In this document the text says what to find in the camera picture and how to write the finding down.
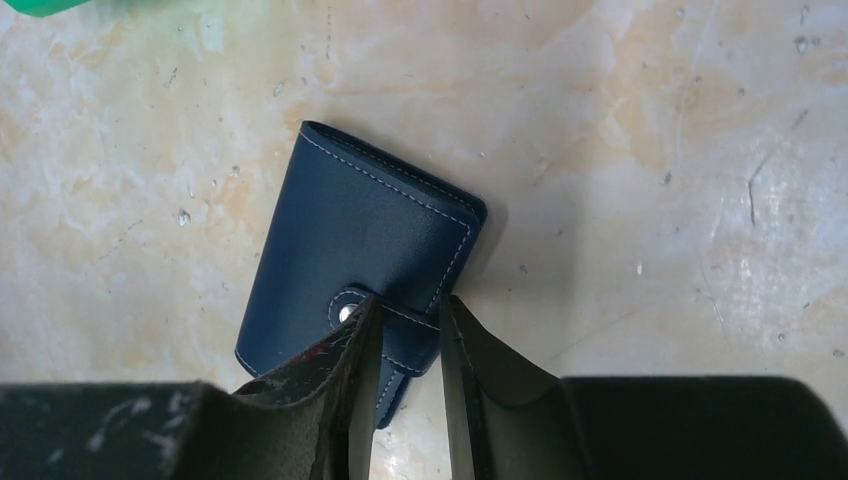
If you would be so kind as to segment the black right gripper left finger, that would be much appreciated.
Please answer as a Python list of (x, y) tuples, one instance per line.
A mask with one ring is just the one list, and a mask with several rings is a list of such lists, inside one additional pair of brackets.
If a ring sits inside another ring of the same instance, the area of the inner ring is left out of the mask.
[(364, 479), (382, 349), (369, 297), (234, 392), (203, 382), (1, 388), (5, 479)]

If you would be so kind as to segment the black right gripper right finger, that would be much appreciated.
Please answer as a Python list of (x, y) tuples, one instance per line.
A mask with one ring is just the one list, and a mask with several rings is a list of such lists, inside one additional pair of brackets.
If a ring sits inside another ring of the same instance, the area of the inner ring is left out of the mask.
[(774, 376), (557, 377), (457, 297), (439, 310), (457, 479), (843, 479), (847, 438)]

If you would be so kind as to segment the navy blue card holder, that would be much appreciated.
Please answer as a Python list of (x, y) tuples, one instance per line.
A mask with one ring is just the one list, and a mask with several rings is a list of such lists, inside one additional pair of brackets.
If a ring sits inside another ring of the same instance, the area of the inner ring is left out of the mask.
[(484, 201), (317, 121), (298, 132), (235, 355), (261, 376), (382, 299), (377, 428), (438, 355), (437, 311), (488, 215)]

